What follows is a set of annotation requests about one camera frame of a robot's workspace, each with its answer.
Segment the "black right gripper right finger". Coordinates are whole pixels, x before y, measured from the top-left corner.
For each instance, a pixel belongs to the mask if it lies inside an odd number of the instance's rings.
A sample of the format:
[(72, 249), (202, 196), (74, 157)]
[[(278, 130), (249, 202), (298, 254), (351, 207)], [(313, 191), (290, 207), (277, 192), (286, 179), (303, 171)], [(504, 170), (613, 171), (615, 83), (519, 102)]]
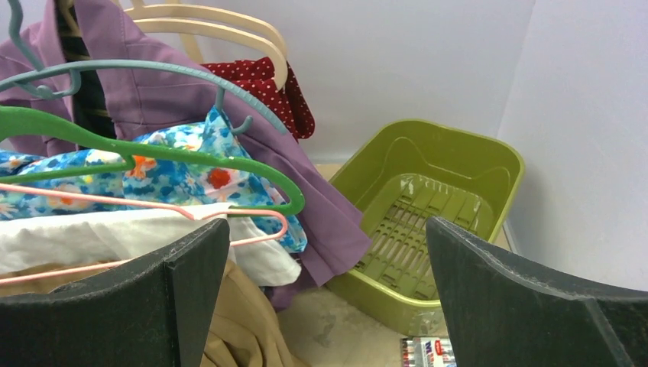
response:
[(647, 294), (590, 281), (441, 217), (426, 240), (460, 366), (645, 366)]

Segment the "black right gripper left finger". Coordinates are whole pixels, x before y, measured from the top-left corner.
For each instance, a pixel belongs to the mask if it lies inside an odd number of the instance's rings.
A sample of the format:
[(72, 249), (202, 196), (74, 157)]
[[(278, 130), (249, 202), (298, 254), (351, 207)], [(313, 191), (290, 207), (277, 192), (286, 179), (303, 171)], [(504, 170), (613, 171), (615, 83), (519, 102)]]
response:
[(198, 366), (229, 249), (216, 219), (47, 294), (1, 299), (3, 366)]

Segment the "tan pleated skirt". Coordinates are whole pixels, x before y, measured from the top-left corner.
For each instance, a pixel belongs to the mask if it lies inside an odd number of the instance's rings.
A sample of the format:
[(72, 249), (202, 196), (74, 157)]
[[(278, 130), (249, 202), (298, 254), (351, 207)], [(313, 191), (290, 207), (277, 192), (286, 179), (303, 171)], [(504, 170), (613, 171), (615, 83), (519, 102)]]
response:
[[(1, 299), (19, 294), (47, 294), (87, 276), (28, 281), (3, 286)], [(277, 315), (268, 299), (233, 263), (224, 267), (219, 294), (198, 366), (298, 366), (280, 331)]]

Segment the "pink wire hanger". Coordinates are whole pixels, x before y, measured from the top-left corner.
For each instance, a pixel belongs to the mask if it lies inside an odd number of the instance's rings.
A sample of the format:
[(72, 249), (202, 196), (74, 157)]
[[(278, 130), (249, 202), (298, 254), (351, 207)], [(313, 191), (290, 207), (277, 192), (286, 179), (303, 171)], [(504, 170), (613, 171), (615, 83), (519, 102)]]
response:
[[(123, 210), (133, 209), (168, 209), (194, 220), (196, 216), (187, 211), (188, 206), (176, 206), (166, 203), (154, 203), (141, 200), (127, 200), (108, 196), (96, 196), (82, 193), (69, 193), (59, 190), (45, 190), (33, 187), (23, 187), (11, 184), (2, 184), (1, 189), (5, 192), (24, 193), (38, 196), (51, 196), (56, 198), (71, 199), (80, 202), (97, 202), (107, 204), (123, 205)], [(288, 230), (287, 219), (277, 211), (267, 209), (235, 209), (227, 204), (226, 209), (212, 213), (211, 220), (206, 224), (224, 219), (229, 226), (229, 234), (225, 238), (226, 250), (235, 246), (249, 245), (256, 242), (279, 240)], [(45, 264), (28, 268), (22, 271), (13, 271), (9, 276), (1, 279), (3, 286), (23, 283), (28, 281), (42, 281), (55, 277), (67, 276), (70, 274), (81, 274), (87, 276), (92, 272), (103, 271), (123, 265), (129, 258), (116, 261), (99, 261), (81, 265), (59, 265)]]

